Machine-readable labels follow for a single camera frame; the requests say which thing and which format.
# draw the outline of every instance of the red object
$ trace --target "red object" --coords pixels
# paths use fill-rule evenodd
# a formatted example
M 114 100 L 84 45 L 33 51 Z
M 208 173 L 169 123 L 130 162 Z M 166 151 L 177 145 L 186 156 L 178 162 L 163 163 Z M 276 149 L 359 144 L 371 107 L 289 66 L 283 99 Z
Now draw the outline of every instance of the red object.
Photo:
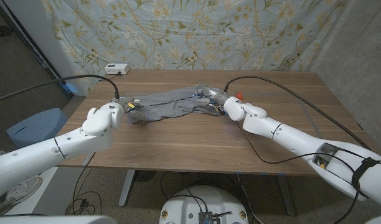
M 235 97 L 238 98 L 239 100 L 243 100 L 243 95 L 242 95 L 241 92 L 237 92 L 237 93 L 235 94 Z

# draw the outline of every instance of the wood grain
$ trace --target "wood grain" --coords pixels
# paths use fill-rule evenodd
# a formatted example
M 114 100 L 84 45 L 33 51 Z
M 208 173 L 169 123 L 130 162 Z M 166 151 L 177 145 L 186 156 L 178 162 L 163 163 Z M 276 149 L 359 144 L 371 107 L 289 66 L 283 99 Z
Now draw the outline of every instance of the wood grain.
M 139 96 L 195 86 L 198 83 L 223 88 L 229 80 L 240 75 L 259 75 L 292 89 L 319 105 L 323 111 L 338 119 L 377 150 L 374 142 L 359 128 L 352 116 L 314 73 L 132 70 L 129 74 L 114 79 L 114 82 L 121 94 Z M 267 110 L 269 117 L 308 134 L 356 143 L 325 117 L 270 83 L 256 79 L 239 80 L 233 82 L 229 90 L 229 93 L 241 91 L 244 102 L 261 106 Z M 99 108 L 113 96 L 114 91 L 109 83 L 98 84 L 60 133 L 81 126 L 90 108 Z M 264 160 L 281 161 L 294 156 L 270 139 L 250 133 L 246 135 Z M 90 163 L 91 167 L 315 175 L 301 160 L 282 164 L 267 164 L 259 160 L 238 126 L 228 116 L 188 114 L 179 118 L 139 124 L 129 124 L 125 117 L 122 127 L 114 132 L 114 136 L 113 145 L 96 153 Z M 84 158 L 85 156 L 80 156 L 67 160 L 61 166 L 82 166 Z

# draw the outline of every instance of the gray wall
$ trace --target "gray wall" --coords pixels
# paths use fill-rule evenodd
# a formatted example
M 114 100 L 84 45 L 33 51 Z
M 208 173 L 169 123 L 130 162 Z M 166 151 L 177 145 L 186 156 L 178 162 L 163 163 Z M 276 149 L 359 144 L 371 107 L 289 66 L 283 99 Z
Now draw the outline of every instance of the gray wall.
M 309 70 L 381 149 L 381 0 L 348 0 Z

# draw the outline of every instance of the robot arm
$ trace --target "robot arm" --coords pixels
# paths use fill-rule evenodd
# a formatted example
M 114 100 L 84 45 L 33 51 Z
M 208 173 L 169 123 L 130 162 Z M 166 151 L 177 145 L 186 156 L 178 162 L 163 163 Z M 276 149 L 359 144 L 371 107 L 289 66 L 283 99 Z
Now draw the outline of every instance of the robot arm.
M 241 121 L 244 119 L 244 130 L 270 138 L 296 156 L 309 153 L 331 154 L 342 159 L 354 170 L 357 170 L 368 157 L 380 161 L 379 164 L 368 168 L 360 177 L 360 191 L 363 195 L 360 194 L 358 200 L 365 200 L 365 196 L 368 196 L 381 205 L 380 155 L 348 142 L 330 141 L 310 136 L 267 117 L 267 112 L 263 108 L 242 103 L 236 97 L 227 96 L 222 90 L 204 87 L 198 93 L 207 96 L 214 106 L 224 110 L 232 120 Z M 326 182 L 346 195 L 355 197 L 356 189 L 352 185 L 354 173 L 343 162 L 325 155 L 304 156 L 302 159 Z
M 127 99 L 92 108 L 81 128 L 0 156 L 0 196 L 21 182 L 81 154 L 108 149 L 123 119 Z

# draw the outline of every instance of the floral curtain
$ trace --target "floral curtain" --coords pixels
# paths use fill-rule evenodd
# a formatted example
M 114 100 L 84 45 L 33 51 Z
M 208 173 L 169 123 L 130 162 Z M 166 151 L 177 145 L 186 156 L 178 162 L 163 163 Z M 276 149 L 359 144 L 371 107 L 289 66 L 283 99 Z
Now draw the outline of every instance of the floral curtain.
M 42 0 L 73 73 L 307 68 L 345 0 Z M 96 80 L 81 80 L 90 91 Z

